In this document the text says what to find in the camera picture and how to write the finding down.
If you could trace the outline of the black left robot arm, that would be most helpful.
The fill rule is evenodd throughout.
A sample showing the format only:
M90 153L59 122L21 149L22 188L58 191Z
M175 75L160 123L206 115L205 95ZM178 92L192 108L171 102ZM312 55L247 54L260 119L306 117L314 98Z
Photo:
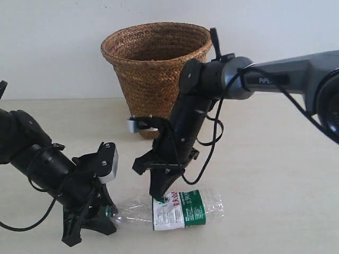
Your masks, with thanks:
M74 158L63 150L26 111L1 110L1 164L13 165L35 190L62 205L62 242L80 243L82 229L114 234L111 217L118 209L106 185L117 175L117 145L102 142L96 152Z

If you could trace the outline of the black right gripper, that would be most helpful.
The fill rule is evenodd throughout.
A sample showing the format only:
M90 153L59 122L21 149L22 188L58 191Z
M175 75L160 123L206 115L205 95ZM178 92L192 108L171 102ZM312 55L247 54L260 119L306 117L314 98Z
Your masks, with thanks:
M150 170L149 194L163 197L199 152L193 147L199 134L198 120L152 120L159 136L151 149L137 157L132 169L139 175Z

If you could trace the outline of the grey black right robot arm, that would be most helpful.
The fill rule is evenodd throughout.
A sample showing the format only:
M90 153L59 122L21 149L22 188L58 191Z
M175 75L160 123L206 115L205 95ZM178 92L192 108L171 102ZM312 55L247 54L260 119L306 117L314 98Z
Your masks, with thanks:
M303 97L301 113L334 142L338 141L338 51L311 53L254 63L233 54L210 62L189 60L179 78L179 94L167 117L135 116L132 132L156 129L152 148L135 159L133 170L150 173L150 196L161 198L197 158L194 148L208 113L224 100L245 100L256 92Z

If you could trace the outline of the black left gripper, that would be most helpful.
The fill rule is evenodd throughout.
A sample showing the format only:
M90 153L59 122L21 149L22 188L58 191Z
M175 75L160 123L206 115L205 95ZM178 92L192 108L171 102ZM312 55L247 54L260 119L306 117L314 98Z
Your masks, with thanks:
M111 235L117 231L111 217L118 212L112 201L106 184L90 198L86 205L86 214L79 223L79 210L89 199L92 188L96 185L94 176L99 176L104 143L99 145L97 151L69 159L61 151L56 150L54 177L57 201L63 205L63 235L62 242L73 247L82 239L81 229L92 230L103 235Z

